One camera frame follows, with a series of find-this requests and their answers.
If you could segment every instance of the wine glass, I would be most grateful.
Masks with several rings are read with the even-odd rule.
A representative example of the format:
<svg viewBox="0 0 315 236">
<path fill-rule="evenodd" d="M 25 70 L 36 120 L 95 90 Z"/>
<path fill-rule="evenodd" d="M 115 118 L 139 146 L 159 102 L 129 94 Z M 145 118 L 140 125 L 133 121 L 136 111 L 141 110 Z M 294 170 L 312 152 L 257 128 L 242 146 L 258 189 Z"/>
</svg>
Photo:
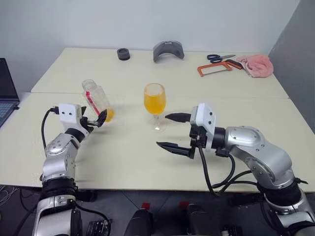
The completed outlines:
<svg viewBox="0 0 315 236">
<path fill-rule="evenodd" d="M 166 124 L 161 122 L 160 114 L 164 111 L 166 105 L 165 89 L 160 84 L 148 84 L 144 88 L 144 106 L 147 111 L 153 114 L 150 121 L 152 130 L 162 132 Z"/>
</svg>

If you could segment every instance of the glass base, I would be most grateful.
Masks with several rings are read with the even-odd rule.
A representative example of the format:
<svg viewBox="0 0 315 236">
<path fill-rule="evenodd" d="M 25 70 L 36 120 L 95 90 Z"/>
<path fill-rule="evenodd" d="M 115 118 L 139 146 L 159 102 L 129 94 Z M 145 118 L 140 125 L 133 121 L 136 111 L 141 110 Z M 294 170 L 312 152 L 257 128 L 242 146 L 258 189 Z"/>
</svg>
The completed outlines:
<svg viewBox="0 0 315 236">
<path fill-rule="evenodd" d="M 153 132 L 159 133 L 166 129 L 166 124 L 161 120 L 158 115 L 154 115 L 154 118 L 150 121 L 150 127 Z"/>
</svg>

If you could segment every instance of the white table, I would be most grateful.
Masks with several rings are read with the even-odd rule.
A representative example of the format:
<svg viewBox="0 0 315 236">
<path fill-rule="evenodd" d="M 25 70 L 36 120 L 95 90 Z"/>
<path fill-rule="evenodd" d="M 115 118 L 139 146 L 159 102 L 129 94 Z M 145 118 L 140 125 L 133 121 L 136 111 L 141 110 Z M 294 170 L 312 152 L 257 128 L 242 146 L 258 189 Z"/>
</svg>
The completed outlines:
<svg viewBox="0 0 315 236">
<path fill-rule="evenodd" d="M 151 116 L 143 106 L 141 94 L 109 98 L 116 112 L 113 121 L 95 129 L 79 149 L 76 182 L 80 188 L 207 190 L 198 155 L 191 160 L 156 145 L 156 141 L 164 141 L 189 147 L 188 123 L 167 121 L 164 132 L 154 133 L 148 125 Z M 204 101 L 217 113 L 217 126 L 257 127 L 267 140 L 285 149 L 292 158 L 296 176 L 309 182 L 300 187 L 315 191 L 315 136 L 291 100 L 168 95 L 165 114 L 190 112 L 193 106 Z M 41 186 L 39 176 L 45 158 L 41 121 L 50 107 L 65 102 L 84 105 L 80 94 L 32 93 L 1 128 L 1 184 Z M 62 131 L 58 115 L 50 115 L 46 122 L 46 140 L 49 142 Z M 212 183 L 221 181 L 230 170 L 230 161 L 215 157 L 213 152 L 206 157 Z M 244 170 L 247 170 L 245 164 L 236 160 L 235 173 Z M 248 175 L 243 179 L 253 180 L 253 177 Z M 229 190 L 256 191 L 256 188 L 236 184 Z"/>
<path fill-rule="evenodd" d="M 154 63 L 152 51 L 130 51 L 131 58 L 121 61 L 112 49 L 66 48 L 32 92 L 81 93 L 82 81 L 93 79 L 118 95 L 140 95 L 146 84 L 160 83 L 167 95 L 288 98 L 274 75 L 251 78 L 234 68 L 201 77 L 197 67 L 209 64 L 207 54 L 185 52 L 183 60 L 170 55 Z"/>
</svg>

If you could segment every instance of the pink cloth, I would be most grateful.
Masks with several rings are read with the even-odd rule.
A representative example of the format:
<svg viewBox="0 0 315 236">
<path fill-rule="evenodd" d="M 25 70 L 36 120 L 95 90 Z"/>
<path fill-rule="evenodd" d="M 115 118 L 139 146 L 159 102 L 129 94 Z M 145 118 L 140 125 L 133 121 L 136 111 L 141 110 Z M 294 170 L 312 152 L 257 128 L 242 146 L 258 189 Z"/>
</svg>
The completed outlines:
<svg viewBox="0 0 315 236">
<path fill-rule="evenodd" d="M 266 55 L 241 56 L 236 58 L 252 77 L 265 78 L 274 72 L 274 67 Z"/>
</svg>

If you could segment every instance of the clear plastic bottle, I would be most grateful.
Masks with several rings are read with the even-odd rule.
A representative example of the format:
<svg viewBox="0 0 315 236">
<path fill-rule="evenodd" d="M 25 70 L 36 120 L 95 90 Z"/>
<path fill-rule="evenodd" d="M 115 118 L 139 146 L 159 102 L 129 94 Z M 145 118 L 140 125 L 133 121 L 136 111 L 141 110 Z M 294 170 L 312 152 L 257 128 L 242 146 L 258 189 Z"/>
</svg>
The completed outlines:
<svg viewBox="0 0 315 236">
<path fill-rule="evenodd" d="M 111 108 L 103 88 L 97 85 L 94 80 L 85 80 L 82 82 L 84 97 L 90 107 L 99 115 L 102 111 L 107 110 L 105 122 L 110 122 L 114 116 L 114 110 Z"/>
</svg>

